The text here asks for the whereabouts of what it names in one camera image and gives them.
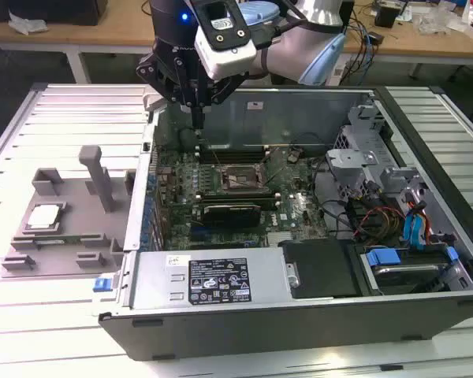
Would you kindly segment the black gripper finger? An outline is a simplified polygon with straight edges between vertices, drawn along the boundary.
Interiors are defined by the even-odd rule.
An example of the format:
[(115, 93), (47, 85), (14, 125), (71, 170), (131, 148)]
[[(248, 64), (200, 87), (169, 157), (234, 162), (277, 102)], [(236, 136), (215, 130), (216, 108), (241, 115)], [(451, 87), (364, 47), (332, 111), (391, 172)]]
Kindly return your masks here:
[(190, 113), (192, 127), (198, 128), (196, 91), (190, 83), (186, 68), (186, 63), (178, 54), (174, 54), (169, 64), (161, 61), (156, 54), (148, 54), (140, 61), (136, 72), (163, 98), (177, 103), (185, 112)]
[(221, 104), (244, 81), (244, 72), (219, 81), (210, 79), (206, 73), (200, 73), (197, 84), (197, 128), (203, 128), (206, 108), (212, 106), (213, 103)]

